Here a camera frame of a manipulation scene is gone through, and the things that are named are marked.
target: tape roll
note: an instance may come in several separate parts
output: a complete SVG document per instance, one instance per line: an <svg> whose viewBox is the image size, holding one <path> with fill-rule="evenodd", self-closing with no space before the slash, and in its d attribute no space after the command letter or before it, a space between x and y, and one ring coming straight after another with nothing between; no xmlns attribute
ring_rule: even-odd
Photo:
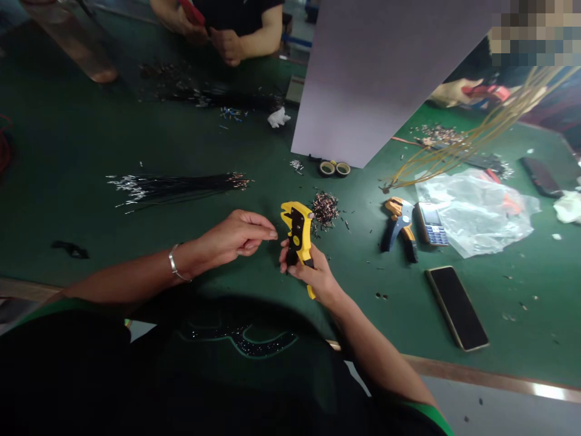
<svg viewBox="0 0 581 436"><path fill-rule="evenodd" d="M321 174L323 177L330 177L335 174L335 171L335 166L328 160L324 160L319 163L319 174Z"/></svg>
<svg viewBox="0 0 581 436"><path fill-rule="evenodd" d="M337 176L339 177L347 177L351 172L351 167L345 162L338 162L336 167Z"/></svg>

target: silver bracelet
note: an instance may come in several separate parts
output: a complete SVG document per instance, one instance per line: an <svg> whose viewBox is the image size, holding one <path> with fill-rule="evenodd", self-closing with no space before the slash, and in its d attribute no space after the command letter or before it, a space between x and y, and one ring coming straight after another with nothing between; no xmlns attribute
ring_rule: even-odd
<svg viewBox="0 0 581 436"><path fill-rule="evenodd" d="M176 263L174 262L174 250L179 246L180 244L175 244L174 247L171 249L171 251L169 252L169 262L171 264L171 272L174 273L175 276L179 277L180 279L182 279L184 282L188 282L191 283L193 279L186 279L184 278L177 270L176 267Z"/></svg>

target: t-shirt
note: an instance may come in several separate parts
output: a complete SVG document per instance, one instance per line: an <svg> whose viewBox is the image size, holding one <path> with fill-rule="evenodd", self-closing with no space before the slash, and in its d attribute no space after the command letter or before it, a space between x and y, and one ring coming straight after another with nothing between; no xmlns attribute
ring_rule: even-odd
<svg viewBox="0 0 581 436"><path fill-rule="evenodd" d="M192 3L206 18L206 27L233 30L243 36L262 28L263 12L284 0L192 0Z"/></svg>
<svg viewBox="0 0 581 436"><path fill-rule="evenodd" d="M452 434L431 406L369 384L368 397L295 314L195 307L132 343L100 306L39 309L0 337L3 434Z"/></svg>

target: plastic bag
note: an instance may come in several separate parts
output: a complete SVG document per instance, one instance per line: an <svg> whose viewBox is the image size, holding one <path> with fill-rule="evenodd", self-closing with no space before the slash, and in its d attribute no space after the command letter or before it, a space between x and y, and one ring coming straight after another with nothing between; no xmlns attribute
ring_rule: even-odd
<svg viewBox="0 0 581 436"><path fill-rule="evenodd" d="M539 200L493 182L484 171L470 168L441 174L416 184L420 201L438 205L450 245L463 258L502 251L533 232L530 216Z"/></svg>

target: hand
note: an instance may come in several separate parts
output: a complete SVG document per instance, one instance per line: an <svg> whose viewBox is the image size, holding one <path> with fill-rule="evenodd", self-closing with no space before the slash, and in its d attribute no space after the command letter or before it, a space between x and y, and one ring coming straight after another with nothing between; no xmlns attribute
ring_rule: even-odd
<svg viewBox="0 0 581 436"><path fill-rule="evenodd" d="M228 218L200 238L176 248L179 271L192 276L235 260L238 256L256 253L264 240L277 240L275 227L262 215L235 210Z"/></svg>
<svg viewBox="0 0 581 436"><path fill-rule="evenodd" d="M297 262L296 265L287 265L286 255L289 252L289 240L285 239L280 245L283 247L278 258L280 272L284 274L286 271L289 271L289 274L293 277L311 285L317 300L327 309L335 306L340 301L340 298L345 295L345 292L343 292L339 283L335 280L325 255L311 243L310 256L315 265L314 269L309 266L304 266L301 262Z"/></svg>
<svg viewBox="0 0 581 436"><path fill-rule="evenodd" d="M193 45L203 45L208 41L208 32L202 25L194 25L188 21L185 11L167 7L164 2L152 2L151 6L159 21L174 33L183 35Z"/></svg>
<svg viewBox="0 0 581 436"><path fill-rule="evenodd" d="M220 53L226 65L237 67L245 58L241 38L233 30L216 30L210 27L212 44Z"/></svg>
<svg viewBox="0 0 581 436"><path fill-rule="evenodd" d="M482 83L484 79L478 81L471 81L468 79L460 79L454 82L438 85L436 90L430 96L435 104L441 107L458 106L459 104L475 103L478 98L472 98L462 92L462 88L474 88Z"/></svg>
<svg viewBox="0 0 581 436"><path fill-rule="evenodd" d="M177 9L178 33L181 33L192 45L204 45L208 41L208 32L202 25L190 23L188 17L180 6Z"/></svg>

